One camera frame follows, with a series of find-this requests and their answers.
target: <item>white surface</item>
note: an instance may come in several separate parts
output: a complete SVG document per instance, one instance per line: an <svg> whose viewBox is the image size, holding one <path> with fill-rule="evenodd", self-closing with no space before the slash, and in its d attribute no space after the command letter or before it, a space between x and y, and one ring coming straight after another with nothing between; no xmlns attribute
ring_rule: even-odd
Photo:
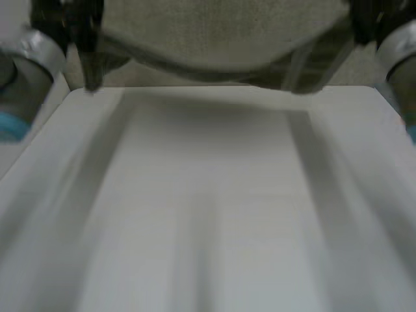
<svg viewBox="0 0 416 312"><path fill-rule="evenodd" d="M370 288L332 263L343 247L326 247L285 115L183 108L219 103L311 112L334 150ZM11 207L26 216L13 245L0 244L0 310L195 311L192 269L205 246L212 311L325 312L340 294L368 311L361 293L380 311L411 311L410 278L354 183L388 196L390 181L411 179L414 150L391 111L365 87L313 97L252 87L72 92L0 181L0 220Z"/></svg>
<svg viewBox="0 0 416 312"><path fill-rule="evenodd" d="M42 105L39 115L32 125L31 131L25 139L19 144L0 144L0 180L69 93L70 89L68 88L68 84L66 83L64 76L60 74L55 79L55 83Z"/></svg>

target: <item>silver metal cylinder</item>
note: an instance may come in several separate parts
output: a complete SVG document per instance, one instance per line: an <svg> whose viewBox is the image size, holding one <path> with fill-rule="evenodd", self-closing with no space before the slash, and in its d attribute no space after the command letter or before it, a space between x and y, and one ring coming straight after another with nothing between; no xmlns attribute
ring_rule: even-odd
<svg viewBox="0 0 416 312"><path fill-rule="evenodd" d="M6 86L16 74L12 58L0 50L0 90Z"/></svg>
<svg viewBox="0 0 416 312"><path fill-rule="evenodd" d="M2 43L0 49L7 55L19 56L37 63L52 77L57 76L66 61L59 45L35 29L23 29L15 39Z"/></svg>
<svg viewBox="0 0 416 312"><path fill-rule="evenodd" d="M393 31L382 42L376 54L386 76L397 64L412 55L416 55L415 20Z"/></svg>

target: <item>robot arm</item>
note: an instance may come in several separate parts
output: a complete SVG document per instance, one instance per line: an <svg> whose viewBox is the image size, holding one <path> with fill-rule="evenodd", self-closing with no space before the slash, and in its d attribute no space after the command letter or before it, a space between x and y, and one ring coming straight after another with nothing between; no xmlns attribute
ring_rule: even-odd
<svg viewBox="0 0 416 312"><path fill-rule="evenodd" d="M224 71L179 62L103 32L103 0L63 5L59 0L33 0L31 28L0 47L0 137L17 141L24 137L54 76L64 66L69 44L77 46L89 91L101 86L107 72L135 59L187 79L234 81L307 94L321 90L355 47L377 42L377 57L411 133L416 126L412 108L416 108L416 71L412 70L416 66L416 0L349 0L349 4L349 16L286 54L249 70Z"/></svg>

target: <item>beige cloth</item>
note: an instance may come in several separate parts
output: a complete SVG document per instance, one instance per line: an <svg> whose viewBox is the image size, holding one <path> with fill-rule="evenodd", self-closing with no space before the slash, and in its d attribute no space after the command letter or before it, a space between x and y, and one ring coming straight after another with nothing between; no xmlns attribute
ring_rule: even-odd
<svg viewBox="0 0 416 312"><path fill-rule="evenodd" d="M106 0L103 28L167 55L201 64L253 66L297 40L331 25L348 7L339 0ZM83 86L76 51L66 78ZM353 53L333 85L371 85L378 78L374 47ZM130 62L105 78L105 86L200 85Z"/></svg>

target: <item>blue ring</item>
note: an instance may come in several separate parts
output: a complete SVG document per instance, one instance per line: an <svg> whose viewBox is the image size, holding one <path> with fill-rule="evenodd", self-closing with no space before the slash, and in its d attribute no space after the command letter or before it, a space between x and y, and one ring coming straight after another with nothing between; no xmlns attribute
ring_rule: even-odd
<svg viewBox="0 0 416 312"><path fill-rule="evenodd" d="M0 112L0 142L20 142L31 129L21 118Z"/></svg>

